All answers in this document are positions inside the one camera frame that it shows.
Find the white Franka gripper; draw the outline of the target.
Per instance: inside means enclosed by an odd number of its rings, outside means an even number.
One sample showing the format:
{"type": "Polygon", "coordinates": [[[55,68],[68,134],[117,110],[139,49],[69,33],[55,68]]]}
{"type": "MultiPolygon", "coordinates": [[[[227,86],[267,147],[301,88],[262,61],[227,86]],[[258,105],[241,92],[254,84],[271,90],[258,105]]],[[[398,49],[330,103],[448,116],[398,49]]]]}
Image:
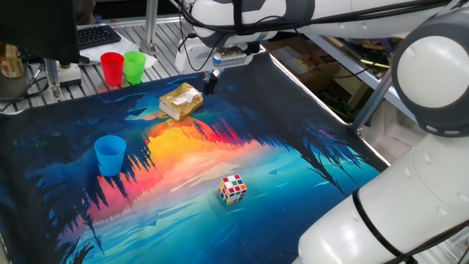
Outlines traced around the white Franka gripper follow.
{"type": "Polygon", "coordinates": [[[247,65],[260,51],[261,46],[257,42],[210,48],[199,38],[191,38],[181,41],[175,65],[181,73],[205,72],[203,93],[211,95],[222,69],[247,65]]]}

